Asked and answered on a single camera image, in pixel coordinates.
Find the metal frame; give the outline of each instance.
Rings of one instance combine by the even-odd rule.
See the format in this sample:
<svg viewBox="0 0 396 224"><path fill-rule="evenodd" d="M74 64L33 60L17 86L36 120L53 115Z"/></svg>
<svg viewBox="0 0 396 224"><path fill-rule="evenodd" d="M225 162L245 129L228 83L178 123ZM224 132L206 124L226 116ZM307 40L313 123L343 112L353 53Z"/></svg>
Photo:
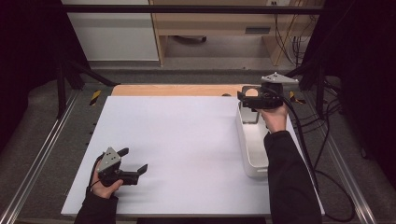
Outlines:
<svg viewBox="0 0 396 224"><path fill-rule="evenodd" d="M7 209L4 211L2 216L0 216L1 224L12 224L17 219L18 214L20 213L27 197L29 196L30 191L32 190L35 182L37 181L38 176L40 175L41 170L43 169L44 164L46 163L46 160L50 155L50 152L52 151L56 140L58 139L58 136L61 133L73 109L73 106L78 98L78 94L78 91L72 91L64 115L61 118L56 119L51 131L49 132L49 135L47 136L46 141L44 142L37 156L35 157L35 161L30 167L25 178L23 179L20 187L18 188L18 191L15 193L14 198L12 199L11 203L9 203Z"/></svg>
<svg viewBox="0 0 396 224"><path fill-rule="evenodd" d="M315 107L314 107L315 100L313 99L314 97L312 96L312 94L308 94L307 92L304 91L303 94L311 110L315 112ZM320 133L322 134L323 139L326 135L327 129L328 127L326 124L320 126ZM330 133L327 142L328 142L327 145L329 147L329 152L332 158L332 162L334 162L334 166L337 169L337 172L340 175L341 180L343 181L344 187L346 187L346 191L349 193L353 203L355 204L356 207L355 211L361 223L375 224L376 223L375 217L368 203L364 199L364 196L361 193L361 189L359 188L358 183L353 177L353 174L351 173L349 167L347 166L347 163L345 162L343 156L341 155L340 150L338 149L338 146L335 143Z"/></svg>

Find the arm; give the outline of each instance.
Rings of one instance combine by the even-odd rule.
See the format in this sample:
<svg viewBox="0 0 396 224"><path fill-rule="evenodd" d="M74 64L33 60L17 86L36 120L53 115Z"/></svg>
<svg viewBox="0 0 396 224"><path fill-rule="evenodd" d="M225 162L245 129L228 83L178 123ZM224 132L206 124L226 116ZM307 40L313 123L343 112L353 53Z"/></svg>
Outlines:
<svg viewBox="0 0 396 224"><path fill-rule="evenodd" d="M115 224L119 199L113 193L121 185L122 180L118 180L107 188L99 181L98 173L94 172L92 191L86 195L82 207L78 211L75 224Z"/></svg>
<svg viewBox="0 0 396 224"><path fill-rule="evenodd" d="M262 113L270 133L264 138L269 160L268 183L274 223L321 223L321 213L310 175L286 131L283 105Z"/></svg>

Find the gray floor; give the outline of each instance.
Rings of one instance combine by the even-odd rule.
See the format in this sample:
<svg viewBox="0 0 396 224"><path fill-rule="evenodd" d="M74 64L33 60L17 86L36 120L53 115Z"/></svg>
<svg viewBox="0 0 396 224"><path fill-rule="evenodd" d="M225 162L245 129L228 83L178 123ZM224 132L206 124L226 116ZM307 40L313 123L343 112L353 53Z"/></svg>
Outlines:
<svg viewBox="0 0 396 224"><path fill-rule="evenodd" d="M206 43L172 38L169 45L164 67L130 66L127 69L106 67L97 72L121 83L258 83L260 76L274 71L280 74L286 73L293 67L287 59L284 59L281 66L273 67L260 38L209 36ZM106 96L111 94L112 90L88 77L84 79L88 83L84 90L78 93L70 117L19 213L19 220L47 219L52 220L50 223L73 220L60 214L66 198L65 193L73 183L94 131L94 123L99 119ZM337 85L336 78L330 78L330 81ZM102 90L98 102L96 105L89 105L96 90ZM298 99L304 98L302 92L295 93ZM328 102L333 98L333 95L326 92L325 99ZM309 119L303 118L312 115L310 107L307 104L293 104L293 106L302 119L302 124L307 123ZM24 118L0 157L0 186L3 192L0 194L0 211L5 211L12 201L46 140L55 122L56 114L56 82L51 81L31 91L29 107ZM305 127L304 131L308 132L317 126L313 124ZM343 115L333 114L330 127L332 136L373 211L377 223L396 223L394 188L375 161L361 157L361 147ZM304 138L313 161L322 143L319 129L306 133ZM318 168L340 181L327 148L320 158ZM351 208L342 191L320 175L318 182L319 196L326 213L333 217L347 218ZM326 217L323 220L325 223L335 223ZM355 217L350 223L360 222Z"/></svg>

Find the white cabinet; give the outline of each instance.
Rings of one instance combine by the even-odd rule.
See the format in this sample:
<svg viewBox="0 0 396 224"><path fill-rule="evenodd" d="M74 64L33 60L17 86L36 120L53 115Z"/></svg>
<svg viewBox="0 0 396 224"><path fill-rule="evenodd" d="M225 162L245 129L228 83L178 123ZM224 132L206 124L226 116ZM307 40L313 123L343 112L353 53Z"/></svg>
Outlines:
<svg viewBox="0 0 396 224"><path fill-rule="evenodd" d="M62 0L78 5L148 5L147 0ZM159 61L148 13L68 13L88 61Z"/></svg>

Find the black sleeve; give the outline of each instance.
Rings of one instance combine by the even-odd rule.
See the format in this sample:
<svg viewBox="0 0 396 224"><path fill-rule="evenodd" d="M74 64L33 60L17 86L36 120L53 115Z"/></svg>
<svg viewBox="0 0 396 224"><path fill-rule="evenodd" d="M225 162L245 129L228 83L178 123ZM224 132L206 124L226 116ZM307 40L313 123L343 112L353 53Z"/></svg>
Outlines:
<svg viewBox="0 0 396 224"><path fill-rule="evenodd" d="M287 131L267 134L268 184L275 224L321 223L321 213L306 165Z"/></svg>
<svg viewBox="0 0 396 224"><path fill-rule="evenodd" d="M115 224L118 201L114 196L104 199L90 192L78 211L75 224Z"/></svg>

